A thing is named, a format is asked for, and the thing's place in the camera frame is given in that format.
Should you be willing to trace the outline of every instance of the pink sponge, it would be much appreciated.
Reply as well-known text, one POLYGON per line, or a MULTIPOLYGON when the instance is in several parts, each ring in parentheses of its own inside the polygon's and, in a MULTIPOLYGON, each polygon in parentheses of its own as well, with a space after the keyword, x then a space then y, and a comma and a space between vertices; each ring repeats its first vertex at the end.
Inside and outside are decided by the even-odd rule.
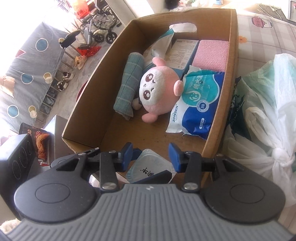
POLYGON ((192 65, 201 69, 225 72, 228 46, 228 41, 201 40, 192 65))

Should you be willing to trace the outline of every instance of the wet wipes package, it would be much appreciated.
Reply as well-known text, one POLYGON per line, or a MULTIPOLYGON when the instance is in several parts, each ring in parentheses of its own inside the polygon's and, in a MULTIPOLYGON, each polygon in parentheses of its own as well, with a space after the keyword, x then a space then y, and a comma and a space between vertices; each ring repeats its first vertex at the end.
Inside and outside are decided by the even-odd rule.
POLYGON ((170 114, 166 132, 183 132, 207 139, 217 109, 224 72, 190 66, 184 91, 170 114))

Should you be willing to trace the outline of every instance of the plush toy face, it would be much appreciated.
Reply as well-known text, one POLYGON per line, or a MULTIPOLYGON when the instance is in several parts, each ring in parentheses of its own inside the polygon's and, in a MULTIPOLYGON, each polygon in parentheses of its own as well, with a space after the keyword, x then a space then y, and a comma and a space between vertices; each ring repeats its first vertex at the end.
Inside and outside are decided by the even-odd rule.
POLYGON ((165 91, 165 80, 161 71, 154 67, 146 72, 140 83, 139 96, 143 105, 154 105, 165 91))

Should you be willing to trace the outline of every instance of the pink plush toy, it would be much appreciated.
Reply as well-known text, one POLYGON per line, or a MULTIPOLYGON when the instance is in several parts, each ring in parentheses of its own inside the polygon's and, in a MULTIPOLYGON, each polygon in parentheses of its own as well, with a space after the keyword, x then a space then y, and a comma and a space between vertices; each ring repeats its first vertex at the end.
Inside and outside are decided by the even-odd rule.
POLYGON ((170 112, 183 92, 183 83, 162 58, 154 57, 156 65, 142 77, 139 96, 147 114, 142 116, 146 123, 157 120, 159 115, 170 112))

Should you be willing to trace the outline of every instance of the white fluffy fabric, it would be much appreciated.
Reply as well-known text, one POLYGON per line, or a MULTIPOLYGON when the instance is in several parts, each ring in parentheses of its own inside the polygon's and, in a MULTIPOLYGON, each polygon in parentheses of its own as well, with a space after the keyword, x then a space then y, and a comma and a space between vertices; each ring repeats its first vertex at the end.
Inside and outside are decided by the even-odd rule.
POLYGON ((20 220, 18 219, 13 219, 9 221, 5 221, 1 226, 0 229, 3 233, 7 234, 11 230, 13 230, 17 225, 20 224, 20 220))

